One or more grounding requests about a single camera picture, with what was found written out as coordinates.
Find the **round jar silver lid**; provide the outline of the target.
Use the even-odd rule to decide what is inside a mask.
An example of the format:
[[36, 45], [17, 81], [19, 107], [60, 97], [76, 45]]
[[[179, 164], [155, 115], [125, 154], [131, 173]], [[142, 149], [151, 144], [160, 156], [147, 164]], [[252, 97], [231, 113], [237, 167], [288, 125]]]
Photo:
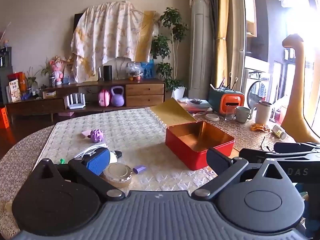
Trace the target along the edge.
[[125, 164], [111, 163], [103, 170], [100, 177], [112, 186], [122, 189], [131, 184], [132, 170]]

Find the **purple eraser block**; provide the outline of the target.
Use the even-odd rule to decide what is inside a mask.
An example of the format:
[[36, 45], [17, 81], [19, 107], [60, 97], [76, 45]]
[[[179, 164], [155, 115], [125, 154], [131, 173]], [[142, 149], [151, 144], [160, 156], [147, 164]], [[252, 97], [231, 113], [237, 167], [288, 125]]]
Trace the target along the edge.
[[146, 167], [144, 165], [138, 165], [134, 167], [132, 170], [135, 174], [140, 174], [146, 170]]

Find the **white sunglasses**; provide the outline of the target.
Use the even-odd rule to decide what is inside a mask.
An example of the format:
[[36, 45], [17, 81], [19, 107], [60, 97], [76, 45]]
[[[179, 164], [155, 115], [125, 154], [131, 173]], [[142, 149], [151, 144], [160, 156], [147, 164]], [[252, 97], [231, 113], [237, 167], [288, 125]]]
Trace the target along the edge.
[[82, 152], [78, 153], [75, 158], [83, 158], [84, 155], [92, 155], [96, 149], [99, 148], [107, 148], [108, 145], [106, 143], [98, 143], [92, 146], [89, 146], [88, 148], [84, 149]]

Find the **purple spiky ball toy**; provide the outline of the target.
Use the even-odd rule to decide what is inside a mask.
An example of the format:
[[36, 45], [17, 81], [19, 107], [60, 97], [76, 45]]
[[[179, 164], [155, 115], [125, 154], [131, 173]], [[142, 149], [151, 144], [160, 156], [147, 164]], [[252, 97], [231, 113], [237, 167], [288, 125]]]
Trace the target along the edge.
[[102, 142], [104, 139], [104, 134], [100, 129], [93, 129], [91, 130], [89, 137], [91, 142], [97, 143]]

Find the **pink sticky note pad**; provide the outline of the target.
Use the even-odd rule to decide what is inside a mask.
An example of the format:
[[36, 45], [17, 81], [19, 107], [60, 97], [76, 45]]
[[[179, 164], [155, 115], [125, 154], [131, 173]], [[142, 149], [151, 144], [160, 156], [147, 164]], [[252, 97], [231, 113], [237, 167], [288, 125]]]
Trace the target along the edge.
[[85, 130], [85, 131], [81, 132], [81, 135], [84, 138], [90, 138], [91, 137], [91, 130]]

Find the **white tall cup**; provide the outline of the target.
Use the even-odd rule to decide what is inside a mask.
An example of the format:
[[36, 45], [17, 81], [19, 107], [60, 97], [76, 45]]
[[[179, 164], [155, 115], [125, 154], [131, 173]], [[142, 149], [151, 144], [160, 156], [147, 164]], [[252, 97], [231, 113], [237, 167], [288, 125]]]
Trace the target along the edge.
[[255, 109], [257, 110], [255, 123], [259, 125], [266, 125], [271, 116], [272, 104], [267, 101], [259, 100], [258, 103], [253, 106], [251, 115], [253, 115]]

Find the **white wifi router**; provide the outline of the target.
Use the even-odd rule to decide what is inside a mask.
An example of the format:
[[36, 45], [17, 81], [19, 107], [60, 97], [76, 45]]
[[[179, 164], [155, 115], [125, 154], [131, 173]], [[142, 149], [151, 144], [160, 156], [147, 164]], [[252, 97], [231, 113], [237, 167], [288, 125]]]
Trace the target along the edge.
[[84, 93], [72, 93], [65, 97], [65, 107], [70, 110], [83, 109], [86, 107]]

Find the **stack of colourful books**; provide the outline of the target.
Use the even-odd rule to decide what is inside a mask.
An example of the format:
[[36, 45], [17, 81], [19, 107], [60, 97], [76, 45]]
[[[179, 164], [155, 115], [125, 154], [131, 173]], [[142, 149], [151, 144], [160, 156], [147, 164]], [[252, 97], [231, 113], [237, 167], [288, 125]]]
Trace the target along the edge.
[[181, 98], [178, 99], [177, 102], [189, 113], [199, 113], [213, 110], [208, 101], [203, 99]]

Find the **gold tin lid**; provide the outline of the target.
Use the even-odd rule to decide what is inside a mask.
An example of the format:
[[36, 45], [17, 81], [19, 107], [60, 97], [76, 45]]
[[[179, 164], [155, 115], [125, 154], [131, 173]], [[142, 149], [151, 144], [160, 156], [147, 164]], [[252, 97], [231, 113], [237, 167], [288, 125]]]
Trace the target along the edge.
[[174, 98], [150, 107], [150, 111], [166, 126], [181, 125], [196, 121]]

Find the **wooden tv cabinet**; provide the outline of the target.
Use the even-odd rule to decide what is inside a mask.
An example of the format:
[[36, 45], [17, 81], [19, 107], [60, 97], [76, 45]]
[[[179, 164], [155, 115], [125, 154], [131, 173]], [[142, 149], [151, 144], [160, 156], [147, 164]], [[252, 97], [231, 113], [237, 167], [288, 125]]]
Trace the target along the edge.
[[[122, 89], [115, 89], [115, 93], [124, 92], [124, 105], [116, 107], [110, 104], [107, 107], [99, 105], [99, 93], [101, 90], [111, 91], [113, 87], [120, 86]], [[55, 96], [48, 99], [28, 99], [14, 103], [7, 103], [5, 108], [8, 116], [13, 119], [18, 115], [54, 115], [68, 113], [71, 110], [67, 106], [69, 94], [85, 95], [86, 106], [75, 109], [75, 112], [109, 112], [121, 109], [135, 109], [150, 107], [163, 103], [165, 100], [165, 84], [158, 79], [145, 79], [140, 81], [113, 80], [94, 81], [61, 85], [54, 88], [46, 88], [43, 93], [53, 93]]]

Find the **black cylinder speaker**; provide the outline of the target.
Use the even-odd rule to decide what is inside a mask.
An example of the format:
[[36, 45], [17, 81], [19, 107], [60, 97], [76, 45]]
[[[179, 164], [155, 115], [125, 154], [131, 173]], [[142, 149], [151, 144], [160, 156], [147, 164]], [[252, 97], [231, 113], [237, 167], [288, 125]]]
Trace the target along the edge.
[[104, 81], [112, 81], [113, 80], [111, 65], [103, 66], [103, 75], [104, 75]]

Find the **pink doll figure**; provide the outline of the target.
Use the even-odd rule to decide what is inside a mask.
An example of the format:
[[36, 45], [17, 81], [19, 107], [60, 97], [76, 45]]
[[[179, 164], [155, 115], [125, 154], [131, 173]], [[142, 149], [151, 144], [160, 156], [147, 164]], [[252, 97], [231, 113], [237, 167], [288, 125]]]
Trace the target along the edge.
[[61, 85], [63, 80], [65, 61], [59, 56], [54, 56], [52, 59], [50, 59], [49, 64], [52, 70], [52, 76], [54, 77], [55, 84], [57, 86]]

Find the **bag of fruit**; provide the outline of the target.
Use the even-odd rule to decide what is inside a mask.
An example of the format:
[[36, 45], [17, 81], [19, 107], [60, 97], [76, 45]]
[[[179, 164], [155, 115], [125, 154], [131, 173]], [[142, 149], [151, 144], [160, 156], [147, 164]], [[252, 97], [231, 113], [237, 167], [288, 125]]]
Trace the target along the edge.
[[143, 77], [143, 68], [140, 62], [129, 62], [126, 67], [126, 75], [130, 81], [139, 82]]

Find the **blue paper bag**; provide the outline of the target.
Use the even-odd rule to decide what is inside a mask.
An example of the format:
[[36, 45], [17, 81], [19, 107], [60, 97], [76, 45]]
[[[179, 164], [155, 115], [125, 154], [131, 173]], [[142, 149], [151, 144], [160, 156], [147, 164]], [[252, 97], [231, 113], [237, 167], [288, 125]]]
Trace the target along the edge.
[[141, 68], [143, 72], [143, 79], [153, 79], [155, 77], [155, 64], [153, 60], [149, 62], [142, 62]]

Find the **yellow curtain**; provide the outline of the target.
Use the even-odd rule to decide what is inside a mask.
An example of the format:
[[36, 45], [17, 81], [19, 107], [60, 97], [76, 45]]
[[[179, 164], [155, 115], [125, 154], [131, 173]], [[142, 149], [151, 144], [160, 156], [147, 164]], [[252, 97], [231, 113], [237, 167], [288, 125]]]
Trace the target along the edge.
[[216, 87], [221, 82], [240, 90], [246, 48], [245, 0], [210, 0], [213, 29], [213, 72]]

